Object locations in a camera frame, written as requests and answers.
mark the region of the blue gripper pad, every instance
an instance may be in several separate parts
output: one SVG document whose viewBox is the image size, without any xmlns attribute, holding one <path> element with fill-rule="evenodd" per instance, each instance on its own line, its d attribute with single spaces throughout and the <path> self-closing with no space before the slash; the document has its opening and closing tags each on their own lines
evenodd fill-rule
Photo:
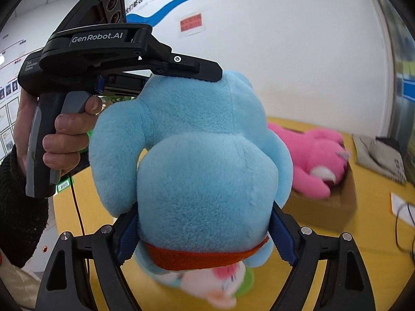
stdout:
<svg viewBox="0 0 415 311">
<path fill-rule="evenodd" d="M 281 258 L 291 266 L 296 265 L 298 257 L 295 253 L 294 239 L 274 210 L 271 212 L 268 232 L 269 235 L 271 235 Z"/>
<path fill-rule="evenodd" d="M 115 261 L 118 265 L 123 265 L 125 261 L 132 257 L 139 241 L 138 214 L 135 214 L 118 239 L 118 253 L 115 254 Z"/>
</svg>

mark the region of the person's arm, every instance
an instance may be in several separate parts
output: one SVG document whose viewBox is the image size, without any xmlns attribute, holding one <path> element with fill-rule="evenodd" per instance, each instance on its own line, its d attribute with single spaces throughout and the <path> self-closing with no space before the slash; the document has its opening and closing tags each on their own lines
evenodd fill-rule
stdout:
<svg viewBox="0 0 415 311">
<path fill-rule="evenodd" d="M 0 166 L 0 249 L 19 268 L 36 250 L 49 215 L 48 199 L 26 196 L 25 187 L 14 146 Z"/>
</svg>

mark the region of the beige fabric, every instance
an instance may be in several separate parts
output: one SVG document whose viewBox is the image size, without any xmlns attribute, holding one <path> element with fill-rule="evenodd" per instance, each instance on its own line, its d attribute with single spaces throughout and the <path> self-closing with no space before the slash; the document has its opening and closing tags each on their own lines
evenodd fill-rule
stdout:
<svg viewBox="0 0 415 311">
<path fill-rule="evenodd" d="M 0 255 L 2 259 L 0 264 L 0 278 L 4 282 L 7 290 L 9 290 L 9 293 L 19 306 L 34 310 L 40 279 L 36 279 L 22 269 L 15 267 L 1 250 Z"/>
<path fill-rule="evenodd" d="M 353 135 L 353 141 L 357 151 L 357 164 L 397 183 L 406 183 L 402 157 L 397 150 L 371 137 Z"/>
</svg>

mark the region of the cardboard box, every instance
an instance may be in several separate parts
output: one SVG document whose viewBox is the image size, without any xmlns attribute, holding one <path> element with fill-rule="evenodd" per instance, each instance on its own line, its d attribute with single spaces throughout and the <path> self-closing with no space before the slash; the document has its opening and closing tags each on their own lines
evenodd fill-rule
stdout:
<svg viewBox="0 0 415 311">
<path fill-rule="evenodd" d="M 282 210 L 302 225 L 343 232 L 356 209 L 356 188 L 353 172 L 348 164 L 342 181 L 331 189 L 329 198 L 324 200 L 308 199 L 301 193 L 292 190 Z"/>
</svg>

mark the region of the device handle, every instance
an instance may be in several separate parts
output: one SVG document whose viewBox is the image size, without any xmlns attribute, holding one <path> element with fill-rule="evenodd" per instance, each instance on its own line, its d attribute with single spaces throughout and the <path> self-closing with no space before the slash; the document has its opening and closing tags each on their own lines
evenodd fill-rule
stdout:
<svg viewBox="0 0 415 311">
<path fill-rule="evenodd" d="M 59 114 L 82 113 L 92 96 L 87 91 L 50 92 L 41 94 L 34 113 L 27 151 L 26 195 L 45 199 L 56 192 L 61 170 L 53 170 L 43 162 L 43 138 L 55 134 L 55 120 Z"/>
</svg>

